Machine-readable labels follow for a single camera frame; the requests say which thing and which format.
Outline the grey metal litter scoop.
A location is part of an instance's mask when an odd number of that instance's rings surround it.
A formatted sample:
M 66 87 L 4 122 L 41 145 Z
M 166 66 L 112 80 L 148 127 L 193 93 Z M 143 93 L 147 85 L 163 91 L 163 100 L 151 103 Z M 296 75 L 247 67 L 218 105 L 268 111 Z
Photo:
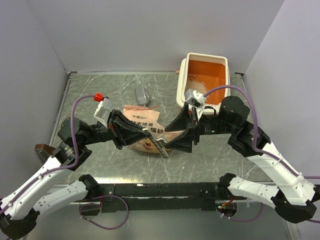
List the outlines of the grey metal litter scoop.
M 134 92 L 136 102 L 139 106 L 146 107 L 149 105 L 151 99 L 147 90 L 143 86 L 136 87 Z

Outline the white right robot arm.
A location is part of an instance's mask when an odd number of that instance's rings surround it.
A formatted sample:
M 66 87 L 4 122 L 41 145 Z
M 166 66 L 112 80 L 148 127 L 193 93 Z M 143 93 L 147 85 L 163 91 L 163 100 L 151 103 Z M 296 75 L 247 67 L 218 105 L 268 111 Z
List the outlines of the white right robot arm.
M 271 155 L 253 149 L 254 125 L 247 120 L 249 113 L 250 109 L 237 96 L 225 97 L 219 111 L 212 115 L 198 116 L 197 108 L 189 111 L 185 103 L 180 114 L 165 128 L 166 132 L 182 133 L 165 147 L 191 153 L 201 135 L 230 134 L 227 143 L 232 149 L 262 169 L 274 184 L 265 185 L 226 173 L 219 179 L 220 197 L 244 197 L 260 202 L 294 224 L 311 220 L 317 210 L 314 203 L 320 199 L 319 185 L 289 170 L 289 164 L 261 128 L 257 131 L 257 148 Z

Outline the pink cat litter bag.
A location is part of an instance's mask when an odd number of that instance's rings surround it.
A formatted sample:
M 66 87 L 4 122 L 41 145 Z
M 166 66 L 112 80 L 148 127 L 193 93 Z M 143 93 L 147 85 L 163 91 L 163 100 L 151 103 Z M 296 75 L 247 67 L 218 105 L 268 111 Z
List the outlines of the pink cat litter bag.
M 145 106 L 134 106 L 134 105 L 124 105 L 123 107 L 123 114 L 124 116 L 141 127 L 150 127 L 151 131 L 156 137 L 160 135 L 164 135 L 165 138 L 170 141 L 173 138 L 177 137 L 182 133 L 182 131 L 172 131 L 172 132 L 165 132 L 165 127 L 158 123 L 158 118 L 160 113 L 156 111 L 159 107 L 152 107 L 148 108 Z M 136 143 L 133 143 L 128 146 L 131 150 L 145 152 L 145 153 L 152 153 L 158 154 L 159 152 L 152 144 L 149 139 L 143 139 Z

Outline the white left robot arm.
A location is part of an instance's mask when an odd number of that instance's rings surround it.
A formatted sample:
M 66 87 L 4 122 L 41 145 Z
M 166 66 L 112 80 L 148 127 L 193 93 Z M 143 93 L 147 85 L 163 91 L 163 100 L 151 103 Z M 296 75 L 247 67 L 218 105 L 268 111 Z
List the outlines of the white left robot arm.
M 84 174 L 67 187 L 48 194 L 63 177 L 80 167 L 92 151 L 88 145 L 113 141 L 117 149 L 149 137 L 142 126 L 129 121 L 121 111 L 109 114 L 108 124 L 88 125 L 74 117 L 66 119 L 58 136 L 60 145 L 45 164 L 21 187 L 0 201 L 0 229 L 10 239 L 30 233 L 37 222 L 69 203 L 95 200 L 100 191 L 97 181 Z

